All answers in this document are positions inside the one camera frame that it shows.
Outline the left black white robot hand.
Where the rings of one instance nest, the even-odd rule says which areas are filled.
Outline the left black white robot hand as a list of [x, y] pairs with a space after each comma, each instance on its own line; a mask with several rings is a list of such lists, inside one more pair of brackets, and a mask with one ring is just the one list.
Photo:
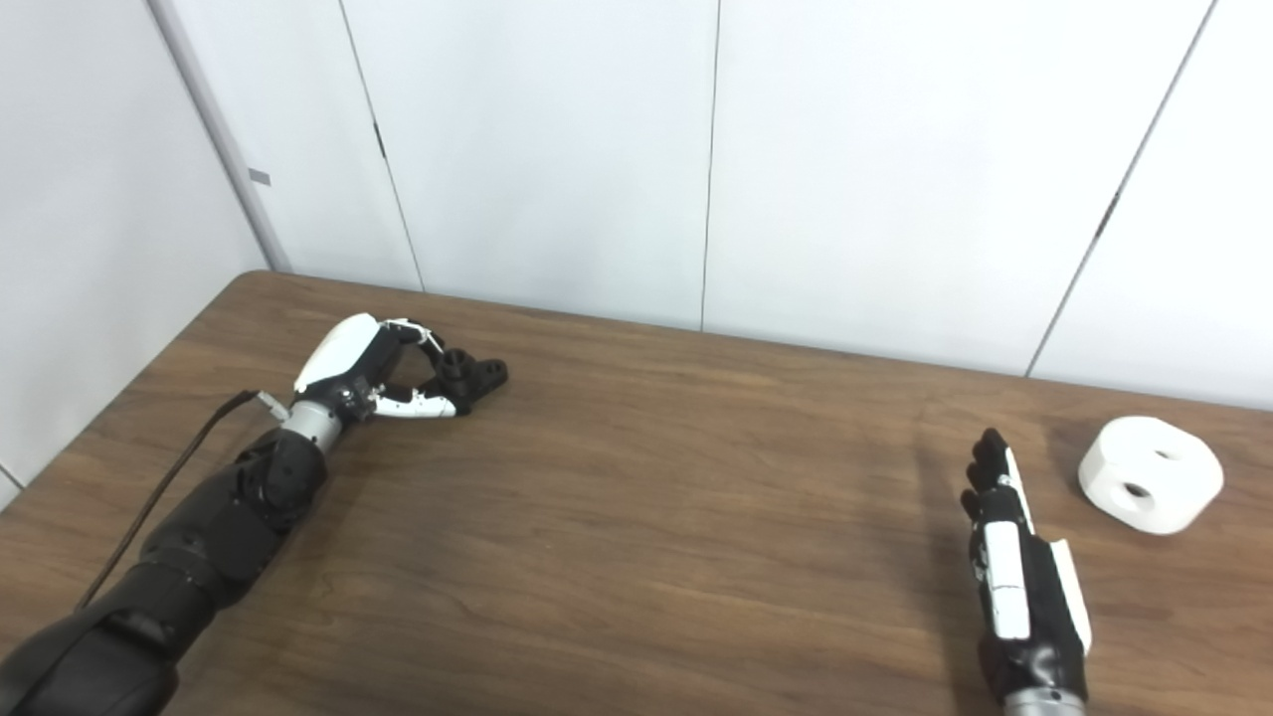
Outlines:
[[423, 349], [429, 363], [435, 366], [443, 358], [446, 341], [411, 320], [377, 320], [372, 313], [353, 313], [336, 324], [306, 359], [292, 385], [292, 404], [312, 403], [346, 426], [372, 417], [463, 417], [463, 408], [449, 397], [424, 387], [388, 382], [409, 347]]

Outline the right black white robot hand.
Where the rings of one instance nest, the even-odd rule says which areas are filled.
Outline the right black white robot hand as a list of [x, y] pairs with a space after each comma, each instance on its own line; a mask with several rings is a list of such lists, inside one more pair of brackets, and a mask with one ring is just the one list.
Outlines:
[[1004, 715], [1085, 715], [1092, 627], [1066, 540], [1037, 535], [1015, 454], [995, 428], [973, 445], [960, 503], [984, 631], [978, 661]]

